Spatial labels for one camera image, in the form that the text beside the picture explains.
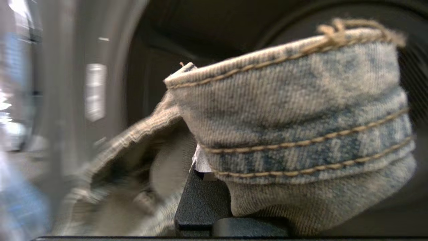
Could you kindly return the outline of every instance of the stitching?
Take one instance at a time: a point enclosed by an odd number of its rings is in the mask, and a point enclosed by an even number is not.
[[[298,175],[310,175],[314,172],[318,172],[318,171],[324,171],[324,170],[328,170],[328,169],[333,169],[333,170],[338,170],[341,168],[344,168],[346,166],[352,166],[355,165],[357,163],[366,163],[368,161],[371,160],[375,160],[375,159],[379,159],[405,145],[407,145],[410,141],[413,140],[413,137],[407,137],[406,139],[404,139],[404,141],[402,141],[399,144],[393,145],[390,148],[375,154],[373,156],[369,156],[369,157],[362,157],[362,158],[358,158],[358,159],[354,159],[354,160],[347,160],[341,163],[335,163],[335,164],[329,164],[329,165],[321,165],[321,166],[316,166],[313,168],[309,168],[309,169],[303,169],[303,170],[299,170],[299,171],[292,171],[292,172],[256,172],[256,173],[233,173],[233,172],[219,172],[219,171],[215,171],[214,173],[216,175],[227,175],[227,176],[232,176],[232,177],[241,177],[241,178],[251,178],[251,177],[264,177],[264,176],[287,176],[287,177],[295,177]]]
[[[335,32],[335,29],[332,26],[329,25],[320,25],[318,27],[318,32],[321,32],[324,34],[325,38],[320,40],[319,42],[316,42],[313,45],[304,47],[300,50],[300,53],[291,55],[291,56],[285,56],[280,57],[274,60],[262,62],[259,64],[249,64],[242,68],[236,68],[233,70],[230,70],[222,75],[217,75],[215,77],[207,78],[199,82],[192,82],[192,83],[183,83],[183,84],[173,84],[168,87],[168,89],[177,89],[177,88],[183,88],[183,87],[192,87],[197,85],[203,85],[207,84],[212,81],[218,81],[227,77],[230,77],[234,74],[240,73],[240,72],[246,72],[252,69],[260,69],[267,67],[269,65],[277,64],[284,62],[286,60],[294,60],[298,59],[310,54],[314,53],[322,53],[327,52],[330,50],[342,48],[345,46],[355,45],[357,43],[369,43],[369,42],[388,42],[388,43],[395,43],[398,46],[404,46],[404,38],[401,37],[398,34],[395,34],[391,31],[388,31],[383,25],[370,20],[363,20],[363,19],[353,19],[353,20],[342,20],[342,19],[334,19],[333,20],[333,26],[336,27],[337,31]],[[345,37],[345,27],[360,27],[360,26],[366,26],[371,27],[374,29],[378,29],[381,31],[381,35],[379,36],[368,36],[363,38],[353,38],[353,39],[346,39]]]
[[[275,144],[275,145],[253,146],[253,147],[245,147],[245,148],[220,148],[220,149],[216,149],[216,148],[209,148],[209,147],[202,145],[202,144],[200,144],[200,146],[205,151],[207,151],[209,153],[214,153],[214,154],[247,153],[247,152],[254,152],[254,151],[276,150],[279,148],[292,148],[292,147],[309,146],[309,145],[314,144],[314,143],[324,142],[328,139],[333,139],[333,138],[336,138],[339,136],[347,136],[347,135],[350,135],[353,133],[362,132],[364,130],[382,125],[385,122],[394,120],[394,119],[398,118],[400,115],[407,113],[408,110],[409,110],[408,108],[405,108],[405,109],[399,110],[396,113],[393,113],[393,114],[386,116],[384,119],[368,123],[367,125],[354,127],[352,129],[349,129],[349,130],[342,130],[342,131],[338,131],[338,132],[329,133],[329,134],[326,134],[325,136],[319,136],[319,137],[315,137],[313,139],[304,140],[304,141],[284,142],[284,143]]]

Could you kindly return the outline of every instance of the gray fabric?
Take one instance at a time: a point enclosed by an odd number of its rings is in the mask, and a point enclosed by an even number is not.
[[[366,28],[345,30],[357,25]],[[397,192],[415,169],[398,84],[402,39],[372,21],[319,29],[323,36],[168,77],[153,114],[85,169],[55,234],[171,231],[193,138],[228,185],[235,216],[286,217],[299,235]]]

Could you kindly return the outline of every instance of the faded denim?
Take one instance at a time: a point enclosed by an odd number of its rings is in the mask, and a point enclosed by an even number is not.
[[[407,98],[399,86],[396,47],[403,42],[370,21],[333,25],[321,26],[322,36],[200,69],[189,63],[169,76],[153,114],[86,168],[56,234],[104,235],[95,230],[94,216],[106,200],[135,183],[129,179],[151,164],[150,155],[171,154],[188,165],[193,136],[228,185],[235,216],[286,217],[297,235],[335,227],[394,194],[416,167]],[[367,27],[345,30],[356,25]],[[187,144],[175,147],[177,136]],[[174,151],[162,151],[165,146]],[[118,220],[132,230],[109,229],[109,235],[173,228],[181,185],[176,192],[150,186],[162,201],[143,221]],[[142,231],[152,222],[156,228]]]

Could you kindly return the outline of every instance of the denim jeans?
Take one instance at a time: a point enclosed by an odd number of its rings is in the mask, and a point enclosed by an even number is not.
[[[141,165],[136,157],[176,129],[203,148],[229,188],[235,216],[286,217],[297,235],[335,227],[397,192],[416,167],[399,86],[402,38],[371,21],[335,20],[319,30],[324,35],[211,66],[189,63],[166,78],[152,116],[88,167],[60,233],[91,227],[100,200],[119,186],[112,167],[132,176]],[[92,208],[82,214],[77,204]]]

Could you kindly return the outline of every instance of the clothing tag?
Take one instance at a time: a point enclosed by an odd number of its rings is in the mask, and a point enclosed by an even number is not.
[[[196,146],[195,154],[192,157],[192,166],[193,165],[195,165],[195,170],[198,172],[212,172],[205,152],[199,144]]]

